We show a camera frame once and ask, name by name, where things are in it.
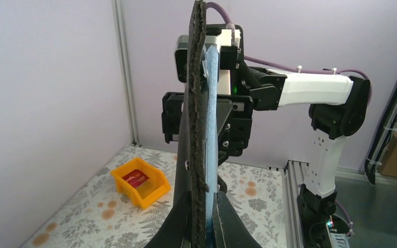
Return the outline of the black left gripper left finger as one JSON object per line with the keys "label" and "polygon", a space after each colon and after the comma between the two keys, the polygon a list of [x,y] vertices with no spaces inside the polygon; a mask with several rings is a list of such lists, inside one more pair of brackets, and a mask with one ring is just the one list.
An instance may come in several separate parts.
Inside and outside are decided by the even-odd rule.
{"label": "black left gripper left finger", "polygon": [[190,248],[191,214],[191,192],[183,192],[145,248]]}

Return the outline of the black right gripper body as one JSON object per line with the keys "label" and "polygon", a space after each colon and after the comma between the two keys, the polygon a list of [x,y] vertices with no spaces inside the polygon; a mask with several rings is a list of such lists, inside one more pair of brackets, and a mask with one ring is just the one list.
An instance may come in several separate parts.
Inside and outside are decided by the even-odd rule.
{"label": "black right gripper body", "polygon": [[[180,92],[167,92],[162,98],[162,132],[166,143],[177,142],[184,95]],[[217,101],[232,101],[233,152],[230,157],[239,157],[248,147],[252,127],[253,101],[249,96],[218,95]]]}

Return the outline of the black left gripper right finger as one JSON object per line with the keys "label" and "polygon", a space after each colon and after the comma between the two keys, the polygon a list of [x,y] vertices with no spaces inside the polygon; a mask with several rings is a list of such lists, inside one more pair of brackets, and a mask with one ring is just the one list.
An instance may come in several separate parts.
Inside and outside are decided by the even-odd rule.
{"label": "black left gripper right finger", "polygon": [[217,192],[212,210],[213,247],[261,248],[243,224],[227,195]]}

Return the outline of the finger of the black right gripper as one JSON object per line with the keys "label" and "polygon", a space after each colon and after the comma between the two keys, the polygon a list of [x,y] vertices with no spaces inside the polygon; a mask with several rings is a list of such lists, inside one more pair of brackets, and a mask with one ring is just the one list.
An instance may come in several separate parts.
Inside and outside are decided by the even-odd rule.
{"label": "finger of the black right gripper", "polygon": [[232,101],[217,101],[218,164],[225,162],[233,152]]}

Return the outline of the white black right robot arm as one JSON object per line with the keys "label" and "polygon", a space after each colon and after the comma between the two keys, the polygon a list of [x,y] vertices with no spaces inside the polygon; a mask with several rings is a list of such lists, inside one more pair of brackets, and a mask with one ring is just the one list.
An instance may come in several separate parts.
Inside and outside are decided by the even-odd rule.
{"label": "white black right robot arm", "polygon": [[335,173],[347,137],[362,126],[371,97],[364,76],[266,69],[245,64],[243,53],[221,49],[223,68],[235,74],[231,95],[217,95],[202,82],[207,96],[207,122],[189,120],[182,110],[187,99],[167,92],[163,99],[162,127],[167,143],[178,136],[178,163],[172,210],[153,238],[162,247],[258,247],[227,197],[218,167],[247,148],[253,111],[271,111],[285,105],[308,103],[312,128],[318,134],[319,161],[308,173],[297,197],[304,247],[348,247],[350,229],[333,221],[336,210]]}

